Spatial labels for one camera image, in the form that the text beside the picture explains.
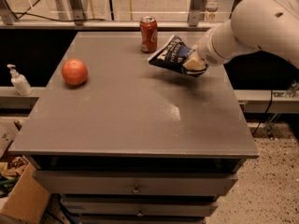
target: pump bottle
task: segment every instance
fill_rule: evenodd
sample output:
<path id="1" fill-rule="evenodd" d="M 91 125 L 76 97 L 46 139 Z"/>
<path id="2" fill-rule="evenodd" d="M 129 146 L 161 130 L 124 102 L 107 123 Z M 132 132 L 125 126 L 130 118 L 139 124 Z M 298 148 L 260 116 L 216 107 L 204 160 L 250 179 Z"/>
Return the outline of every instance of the pump bottle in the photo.
<path id="1" fill-rule="evenodd" d="M 32 93 L 32 88 L 27 81 L 26 77 L 22 74 L 19 74 L 16 69 L 16 65 L 14 64 L 8 64 L 7 67 L 10 69 L 11 74 L 11 83 L 16 88 L 17 92 L 21 96 L 26 96 Z"/>

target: box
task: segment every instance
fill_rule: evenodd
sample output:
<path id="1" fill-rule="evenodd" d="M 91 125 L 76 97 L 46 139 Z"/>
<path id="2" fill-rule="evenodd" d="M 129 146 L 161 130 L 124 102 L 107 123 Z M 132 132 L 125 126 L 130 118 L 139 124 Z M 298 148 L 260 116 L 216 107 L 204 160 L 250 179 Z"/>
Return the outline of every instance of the box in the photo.
<path id="1" fill-rule="evenodd" d="M 35 169 L 28 163 L 9 196 L 0 199 L 0 216 L 7 219 L 5 223 L 15 219 L 18 220 L 16 223 L 38 224 L 44 215 L 50 194 L 32 178 Z"/>

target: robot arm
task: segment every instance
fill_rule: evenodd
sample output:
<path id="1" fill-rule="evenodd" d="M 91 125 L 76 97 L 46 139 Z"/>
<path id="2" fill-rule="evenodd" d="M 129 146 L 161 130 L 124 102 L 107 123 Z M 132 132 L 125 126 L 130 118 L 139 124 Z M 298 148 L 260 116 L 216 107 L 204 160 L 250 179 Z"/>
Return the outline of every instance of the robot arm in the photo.
<path id="1" fill-rule="evenodd" d="M 263 50 L 299 69 L 299 1 L 243 0 L 232 18 L 199 40 L 198 56 L 208 65 Z"/>

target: concrete floor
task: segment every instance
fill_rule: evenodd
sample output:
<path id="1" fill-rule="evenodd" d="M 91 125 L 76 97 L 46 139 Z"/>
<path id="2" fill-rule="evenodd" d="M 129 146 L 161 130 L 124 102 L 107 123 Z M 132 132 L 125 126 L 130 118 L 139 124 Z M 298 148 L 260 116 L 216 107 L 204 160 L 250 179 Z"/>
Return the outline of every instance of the concrete floor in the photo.
<path id="1" fill-rule="evenodd" d="M 274 140 L 263 123 L 254 134 L 260 157 L 247 160 L 239 180 L 228 195 L 220 197 L 219 207 L 207 224 L 299 223 L 299 116 L 282 116 L 274 125 Z M 247 119 L 253 133 L 259 120 Z M 53 197 L 47 210 L 68 224 Z M 41 224 L 58 224 L 45 213 Z"/>

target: red can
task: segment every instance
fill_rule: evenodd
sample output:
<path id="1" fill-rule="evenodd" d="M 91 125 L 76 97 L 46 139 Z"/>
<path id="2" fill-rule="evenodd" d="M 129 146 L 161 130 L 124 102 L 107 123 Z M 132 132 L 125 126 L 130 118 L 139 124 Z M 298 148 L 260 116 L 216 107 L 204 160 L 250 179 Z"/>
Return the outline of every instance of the red can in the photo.
<path id="1" fill-rule="evenodd" d="M 142 34 L 141 50 L 144 52 L 154 52 L 157 49 L 158 25 L 153 17 L 143 17 L 140 21 Z"/>

